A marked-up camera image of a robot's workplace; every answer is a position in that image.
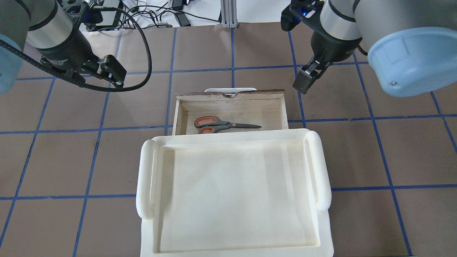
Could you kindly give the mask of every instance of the light blue robot joint cap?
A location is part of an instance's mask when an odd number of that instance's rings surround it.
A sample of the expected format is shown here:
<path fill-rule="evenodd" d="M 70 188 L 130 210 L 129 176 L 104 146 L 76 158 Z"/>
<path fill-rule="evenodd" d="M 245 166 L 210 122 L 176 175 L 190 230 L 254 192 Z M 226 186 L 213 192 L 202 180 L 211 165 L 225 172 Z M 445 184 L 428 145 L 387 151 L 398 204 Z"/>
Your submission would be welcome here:
<path fill-rule="evenodd" d="M 457 81 L 457 31 L 419 27 L 390 34 L 368 53 L 384 91 L 415 96 Z"/>
<path fill-rule="evenodd" d="M 0 39 L 14 48 L 22 49 L 13 40 L 0 34 Z M 0 47 L 0 94 L 8 92 L 16 81 L 16 76 L 22 66 L 22 59 L 3 47 Z"/>

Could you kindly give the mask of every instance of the white tray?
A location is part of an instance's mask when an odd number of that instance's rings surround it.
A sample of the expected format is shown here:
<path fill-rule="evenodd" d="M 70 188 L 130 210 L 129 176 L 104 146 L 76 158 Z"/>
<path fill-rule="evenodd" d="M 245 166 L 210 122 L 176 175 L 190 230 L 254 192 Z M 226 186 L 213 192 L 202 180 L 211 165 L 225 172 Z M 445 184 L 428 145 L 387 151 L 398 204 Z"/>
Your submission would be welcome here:
<path fill-rule="evenodd" d="M 331 257 L 331 191 L 308 129 L 156 137 L 141 150 L 141 256 Z"/>

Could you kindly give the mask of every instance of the tiled surface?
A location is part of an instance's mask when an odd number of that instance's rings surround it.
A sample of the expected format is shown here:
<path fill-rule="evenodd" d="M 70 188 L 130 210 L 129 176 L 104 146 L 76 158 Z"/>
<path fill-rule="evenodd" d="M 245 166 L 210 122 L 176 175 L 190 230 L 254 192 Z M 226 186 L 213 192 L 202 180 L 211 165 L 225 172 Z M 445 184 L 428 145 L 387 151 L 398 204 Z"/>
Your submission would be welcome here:
<path fill-rule="evenodd" d="M 457 188 L 397 191 L 403 222 L 415 255 L 455 256 L 456 195 Z"/>
<path fill-rule="evenodd" d="M 335 64 L 299 97 L 294 69 L 311 58 L 309 32 L 300 24 L 289 36 L 279 23 L 148 29 L 154 72 L 125 93 L 53 83 L 25 65 L 0 96 L 0 256 L 138 256 L 142 143 L 171 134 L 176 93 L 232 86 L 285 89 L 289 128 L 320 134 L 336 257 L 453 256 L 455 85 L 391 98 L 356 51 L 362 63 Z M 143 80 L 136 31 L 87 37 L 94 53 L 120 59 L 125 86 Z"/>
<path fill-rule="evenodd" d="M 12 197 L 16 194 L 33 134 L 0 135 L 0 197 Z"/>
<path fill-rule="evenodd" d="M 82 199 L 18 201 L 0 256 L 71 256 L 82 206 Z"/>
<path fill-rule="evenodd" d="M 390 191 L 334 192 L 329 214 L 335 257 L 408 255 Z"/>
<path fill-rule="evenodd" d="M 376 123 L 395 185 L 457 184 L 457 153 L 441 118 Z"/>
<path fill-rule="evenodd" d="M 308 123 L 319 133 L 332 187 L 388 186 L 371 121 Z"/>
<path fill-rule="evenodd" d="M 76 256 L 139 256 L 141 219 L 135 198 L 89 199 Z"/>

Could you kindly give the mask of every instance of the braided black hose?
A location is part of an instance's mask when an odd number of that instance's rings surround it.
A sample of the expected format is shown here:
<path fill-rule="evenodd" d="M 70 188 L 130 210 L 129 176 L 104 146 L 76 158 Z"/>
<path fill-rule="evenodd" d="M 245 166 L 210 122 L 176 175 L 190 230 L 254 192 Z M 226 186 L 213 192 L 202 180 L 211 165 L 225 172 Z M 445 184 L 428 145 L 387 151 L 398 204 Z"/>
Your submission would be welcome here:
<path fill-rule="evenodd" d="M 19 56 L 24 61 L 30 63 L 31 65 L 33 65 L 33 66 L 35 66 L 37 68 L 39 68 L 40 70 L 43 70 L 43 71 L 45 71 L 45 72 L 47 72 L 47 73 L 49 73 L 49 74 L 51 74 L 53 76 L 56 76 L 56 77 L 66 81 L 66 82 L 75 84 L 75 85 L 77 85 L 79 87 L 83 87 L 83 88 L 87 88 L 87 89 L 91 89 L 91 90 L 96 90 L 96 91 L 103 91 L 103 92 L 126 92 L 126 91 L 132 91 L 132 90 L 135 90 L 135 89 L 138 89 L 138 88 L 144 86 L 149 81 L 149 78 L 151 77 L 152 60 L 151 60 L 151 51 L 149 50 L 149 45 L 148 45 L 146 37 L 145 37 L 145 35 L 143 33 L 143 30 L 138 25 L 138 23 L 135 21 L 135 19 L 132 16 L 130 16 L 126 11 L 124 11 L 122 9 L 119 9 L 119 8 L 116 8 L 116 7 L 103 7 L 103 8 L 98 8 L 98 10 L 100 10 L 100 11 L 120 11 L 120 12 L 122 12 L 123 14 L 125 14 L 125 16 L 127 16 L 133 22 L 133 24 L 135 24 L 135 27 L 140 32 L 141 38 L 143 39 L 143 42 L 144 42 L 144 46 L 146 47 L 146 55 L 148 57 L 148 73 L 147 73 L 145 79 L 142 82 L 140 82 L 139 84 L 137 84 L 135 86 L 125 87 L 125 88 L 110 88 L 110 87 L 101 87 L 101 86 L 90 85 L 90 84 L 75 80 L 73 78 L 67 77 L 67 76 L 65 76 L 65 75 L 63 75 L 61 73 L 58 73 L 58 72 L 52 70 L 51 68 L 48 68 L 48 67 L 42 65 L 41 63 L 39 63 L 39 62 L 35 61 L 34 59 L 32 59 L 27 54 L 21 52 L 20 50 L 17 50 L 16 48 L 14 48 L 13 46 L 11 46 L 10 44 L 8 44 L 7 42 L 5 42 L 5 41 L 3 41 L 1 39 L 0 39 L 0 46 L 5 48 L 6 50 L 10 51 L 11 53 Z"/>

